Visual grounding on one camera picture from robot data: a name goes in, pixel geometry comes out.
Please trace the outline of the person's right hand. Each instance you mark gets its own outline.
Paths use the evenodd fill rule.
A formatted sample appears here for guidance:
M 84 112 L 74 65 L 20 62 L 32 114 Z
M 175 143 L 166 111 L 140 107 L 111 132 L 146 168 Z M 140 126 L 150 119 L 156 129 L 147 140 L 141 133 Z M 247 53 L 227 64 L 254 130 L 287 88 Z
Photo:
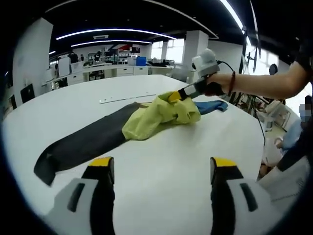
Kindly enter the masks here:
M 207 85 L 210 83 L 217 83 L 220 85 L 221 90 L 224 94 L 228 94 L 232 74 L 215 73 L 207 77 Z

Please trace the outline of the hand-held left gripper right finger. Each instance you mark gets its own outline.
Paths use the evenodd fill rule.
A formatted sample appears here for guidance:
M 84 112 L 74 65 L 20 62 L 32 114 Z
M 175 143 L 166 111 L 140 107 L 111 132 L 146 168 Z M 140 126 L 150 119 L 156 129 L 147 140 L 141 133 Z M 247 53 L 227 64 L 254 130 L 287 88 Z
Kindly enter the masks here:
M 226 158 L 210 159 L 213 235 L 265 235 L 281 219 L 269 193 Z

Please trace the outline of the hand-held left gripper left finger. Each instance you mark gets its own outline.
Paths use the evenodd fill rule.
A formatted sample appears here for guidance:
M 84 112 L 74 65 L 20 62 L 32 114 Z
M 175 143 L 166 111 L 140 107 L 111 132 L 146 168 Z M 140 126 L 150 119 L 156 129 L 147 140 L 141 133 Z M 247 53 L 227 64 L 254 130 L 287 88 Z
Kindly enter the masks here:
M 54 198 L 45 216 L 58 235 L 113 235 L 114 159 L 97 158 Z

